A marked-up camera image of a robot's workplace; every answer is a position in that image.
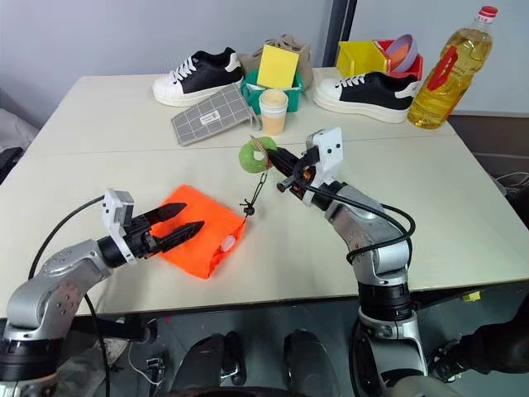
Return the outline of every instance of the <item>cooking oil bottle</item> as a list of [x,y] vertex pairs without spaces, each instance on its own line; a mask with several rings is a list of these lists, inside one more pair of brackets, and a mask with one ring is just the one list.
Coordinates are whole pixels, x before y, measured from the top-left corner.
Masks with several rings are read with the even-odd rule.
[[450,116],[492,49],[488,30],[497,12],[495,7],[482,7],[470,26],[459,29],[446,42],[439,62],[410,107],[410,122],[417,127],[438,128]]

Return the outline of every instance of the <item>black cable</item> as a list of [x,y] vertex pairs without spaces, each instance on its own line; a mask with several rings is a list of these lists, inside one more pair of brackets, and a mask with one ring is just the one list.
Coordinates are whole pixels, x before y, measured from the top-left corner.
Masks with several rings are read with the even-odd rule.
[[94,200],[88,201],[87,203],[83,204],[79,208],[75,209],[74,211],[72,211],[71,213],[66,215],[66,217],[62,221],[57,223],[57,226],[54,227],[54,229],[51,231],[51,233],[48,235],[48,237],[42,243],[41,248],[39,249],[39,251],[36,253],[35,259],[33,260],[33,263],[31,264],[30,274],[27,277],[28,280],[31,280],[35,276],[36,267],[37,267],[39,261],[41,260],[41,256],[44,253],[44,250],[46,249],[48,244],[50,244],[51,239],[55,236],[55,234],[57,234],[59,229],[61,229],[64,226],[64,224],[67,223],[74,215],[76,215],[77,213],[80,213],[86,207],[90,207],[92,204],[95,204],[95,203],[97,203],[99,201],[102,201],[104,198],[105,198],[105,196],[99,196],[99,197],[95,198]]
[[358,331],[358,327],[360,325],[360,319],[357,317],[355,324],[353,325],[353,329],[350,332],[350,339],[349,339],[349,377],[350,377],[350,384],[353,387],[353,395],[360,396],[360,393],[358,391],[358,385],[356,384],[356,378],[355,378],[355,368],[353,360],[356,359],[355,354],[355,336],[356,332]]
[[398,244],[399,242],[403,242],[403,241],[407,241],[407,246],[409,248],[409,258],[408,258],[408,262],[407,263],[408,264],[411,263],[411,261],[412,261],[412,241],[410,240],[410,237],[412,236],[412,234],[415,232],[415,229],[416,229],[415,221],[413,220],[411,215],[405,213],[402,209],[395,208],[395,207],[392,207],[392,206],[386,205],[386,204],[380,204],[380,205],[382,205],[383,208],[385,208],[385,209],[387,209],[389,211],[393,211],[395,213],[398,213],[399,215],[401,215],[404,218],[406,218],[406,220],[410,224],[409,229],[406,230],[404,228],[404,226],[397,219],[391,217],[387,213],[383,213],[382,211],[379,211],[378,209],[370,207],[369,205],[365,205],[365,204],[359,203],[358,201],[351,200],[350,198],[342,197],[342,196],[339,196],[337,194],[329,193],[329,192],[327,192],[325,190],[310,186],[309,184],[307,184],[303,180],[302,170],[301,170],[302,167],[303,167],[303,158],[300,159],[300,161],[298,161],[298,163],[296,163],[296,165],[294,166],[294,168],[293,168],[293,177],[294,177],[294,180],[298,184],[300,184],[305,190],[308,190],[309,192],[313,192],[314,194],[319,194],[321,196],[327,197],[328,199],[336,200],[336,201],[338,201],[340,203],[348,204],[351,207],[363,209],[364,211],[366,211],[368,213],[372,213],[374,215],[377,215],[378,217],[381,217],[381,218],[385,219],[386,221],[388,221],[389,223],[391,223],[392,225],[394,225],[402,233],[401,236],[392,238],[392,239],[387,240],[385,242],[377,242],[375,244],[371,244],[369,246],[364,246],[362,248],[358,248],[356,250],[350,251],[347,254],[347,256],[346,256],[346,259],[347,259],[347,261],[349,263],[352,264],[353,260],[355,259],[356,256],[361,255],[361,254],[363,254],[365,252],[372,251],[372,250],[377,250],[377,249],[383,248],[385,246],[392,246],[393,244]]
[[[91,205],[98,203],[102,201],[105,198],[105,196],[99,196],[93,200],[88,201],[87,203],[83,204],[79,208],[76,208],[74,211],[66,215],[62,221],[60,221],[57,226],[53,228],[51,233],[48,235],[48,237],[44,240],[44,242],[41,245],[41,248],[39,248],[39,251],[35,255],[35,259],[33,260],[33,263],[31,264],[30,273],[27,277],[28,280],[31,280],[35,276],[36,267],[39,264],[39,260],[42,257],[42,254],[44,253],[44,250],[46,247],[48,247],[48,244],[50,244],[51,239],[57,234],[57,232],[64,226],[65,223],[67,223],[73,216],[75,216],[77,213],[80,213],[85,208],[90,207]],[[88,305],[88,308],[90,309],[90,315],[92,316],[93,321],[93,330],[96,333],[96,336],[98,337],[99,346],[101,347],[101,353],[102,353],[102,362],[105,366],[105,393],[106,396],[110,396],[110,366],[108,365],[108,359],[107,359],[107,348],[105,347],[105,342],[102,339],[101,332],[99,331],[98,326],[98,317],[96,315],[96,311],[93,308],[92,301],[88,297],[88,295],[84,295],[84,300],[86,301],[86,304]]]
[[98,337],[99,346],[101,347],[102,363],[105,366],[105,395],[109,397],[110,396],[110,366],[108,365],[107,347],[105,346],[105,342],[103,341],[101,332],[99,331],[98,317],[96,315],[96,310],[93,308],[92,301],[88,297],[88,294],[84,295],[84,300],[86,301],[86,304],[88,305],[88,308],[90,309],[90,315],[92,317],[92,323],[93,323],[93,330],[96,333],[96,336]]

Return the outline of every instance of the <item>orange cloth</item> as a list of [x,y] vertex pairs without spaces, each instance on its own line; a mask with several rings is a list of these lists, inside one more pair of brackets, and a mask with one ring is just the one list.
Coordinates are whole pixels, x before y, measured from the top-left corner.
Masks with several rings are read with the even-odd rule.
[[[208,278],[236,248],[245,230],[245,219],[185,184],[179,186],[164,201],[164,204],[167,203],[186,203],[187,207],[176,217],[155,224],[152,227],[155,236],[165,236],[188,222],[204,221],[205,224],[191,240],[160,255],[191,275]],[[221,244],[230,235],[236,239],[235,244],[223,252]]]

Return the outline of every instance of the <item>red container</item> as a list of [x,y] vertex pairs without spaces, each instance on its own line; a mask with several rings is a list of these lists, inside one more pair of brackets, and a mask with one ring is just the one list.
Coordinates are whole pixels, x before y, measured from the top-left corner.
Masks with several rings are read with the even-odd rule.
[[[374,43],[379,46],[381,51],[383,52],[385,56],[385,51],[388,49],[388,47],[394,42],[394,40],[374,40]],[[391,60],[388,59],[388,70],[391,70]],[[422,79],[422,57],[420,54],[417,54],[417,58],[415,59],[415,62],[413,62],[412,67],[408,69],[406,72],[403,73],[394,73],[390,71],[386,71],[387,74],[389,74],[392,77],[406,77],[410,74],[413,74],[417,79]]]

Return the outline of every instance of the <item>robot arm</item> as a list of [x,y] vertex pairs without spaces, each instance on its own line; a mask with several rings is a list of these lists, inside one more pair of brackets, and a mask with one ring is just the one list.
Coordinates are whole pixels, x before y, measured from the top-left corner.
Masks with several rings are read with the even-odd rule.
[[365,395],[376,396],[388,395],[406,376],[426,375],[417,315],[407,287],[411,243],[401,238],[403,227],[391,222],[382,204],[336,181],[343,159],[341,129],[309,136],[301,159],[280,147],[268,150],[267,156],[287,177],[278,190],[289,189],[305,205],[320,208],[349,249],[347,260],[358,281],[360,301],[360,325],[351,345],[355,351],[350,354],[353,381]]
[[192,238],[203,222],[192,222],[158,238],[151,225],[172,218],[185,203],[166,204],[132,217],[127,192],[108,190],[103,220],[110,236],[87,240],[54,254],[41,271],[21,285],[7,304],[0,341],[0,396],[50,395],[63,340],[81,299],[114,268],[167,251]]

